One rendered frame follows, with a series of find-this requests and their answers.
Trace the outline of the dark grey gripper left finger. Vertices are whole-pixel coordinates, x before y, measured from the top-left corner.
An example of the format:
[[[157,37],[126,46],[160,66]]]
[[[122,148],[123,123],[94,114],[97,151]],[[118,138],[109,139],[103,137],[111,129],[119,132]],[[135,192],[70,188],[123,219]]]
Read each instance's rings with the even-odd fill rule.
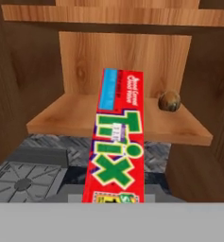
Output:
[[[83,184],[65,184],[58,194],[44,199],[48,203],[81,203]]]

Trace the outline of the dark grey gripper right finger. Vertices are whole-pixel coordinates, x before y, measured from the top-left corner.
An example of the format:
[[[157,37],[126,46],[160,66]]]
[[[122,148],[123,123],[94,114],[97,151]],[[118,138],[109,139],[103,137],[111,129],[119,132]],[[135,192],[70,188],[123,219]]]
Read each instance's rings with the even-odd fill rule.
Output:
[[[159,184],[146,184],[145,185],[145,202],[157,203],[183,203],[182,199],[168,195]]]

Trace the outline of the red cereal box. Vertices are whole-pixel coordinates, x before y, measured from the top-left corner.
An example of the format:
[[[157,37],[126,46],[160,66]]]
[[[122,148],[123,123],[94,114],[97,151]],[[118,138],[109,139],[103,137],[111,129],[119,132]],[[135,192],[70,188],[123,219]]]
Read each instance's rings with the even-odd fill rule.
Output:
[[[144,74],[103,70],[82,201],[143,203]]]

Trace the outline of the grey hob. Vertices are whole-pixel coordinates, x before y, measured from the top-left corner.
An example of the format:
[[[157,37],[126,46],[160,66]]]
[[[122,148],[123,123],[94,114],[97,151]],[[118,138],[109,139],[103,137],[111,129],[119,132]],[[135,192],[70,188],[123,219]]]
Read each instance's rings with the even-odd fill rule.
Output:
[[[65,149],[19,147],[0,165],[0,202],[39,202],[54,196],[67,170]]]

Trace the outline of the dark brown cabinet door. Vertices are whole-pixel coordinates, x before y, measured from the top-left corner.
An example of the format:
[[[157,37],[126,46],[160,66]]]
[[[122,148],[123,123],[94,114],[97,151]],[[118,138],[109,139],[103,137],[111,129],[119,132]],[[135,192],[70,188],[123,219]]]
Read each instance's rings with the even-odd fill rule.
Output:
[[[165,175],[173,196],[224,202],[224,27],[174,27],[192,42],[181,86],[183,105],[213,134],[207,147],[173,145]]]
[[[0,0],[0,164],[27,137],[26,124],[63,93],[59,33],[6,22]]]

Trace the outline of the light wooden cabinet shelves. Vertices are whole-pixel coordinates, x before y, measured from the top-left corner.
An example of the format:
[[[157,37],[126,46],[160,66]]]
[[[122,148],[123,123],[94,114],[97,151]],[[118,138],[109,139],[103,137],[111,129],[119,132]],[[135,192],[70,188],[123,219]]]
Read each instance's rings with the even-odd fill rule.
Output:
[[[115,7],[4,5],[8,22],[103,26],[224,27],[224,9],[126,9]],[[191,39],[180,35],[60,33],[65,91],[27,123],[30,133],[89,136],[105,67],[139,70],[145,82],[145,131],[151,141],[208,146],[212,134],[186,108],[159,109],[164,88],[179,89]]]

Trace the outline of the brown round can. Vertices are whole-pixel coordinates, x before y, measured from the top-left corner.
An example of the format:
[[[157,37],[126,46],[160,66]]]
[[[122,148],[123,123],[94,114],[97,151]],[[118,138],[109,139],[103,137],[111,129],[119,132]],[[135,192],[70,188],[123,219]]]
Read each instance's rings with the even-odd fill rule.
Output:
[[[159,109],[166,112],[176,112],[181,105],[181,97],[176,91],[166,91],[158,100]]]

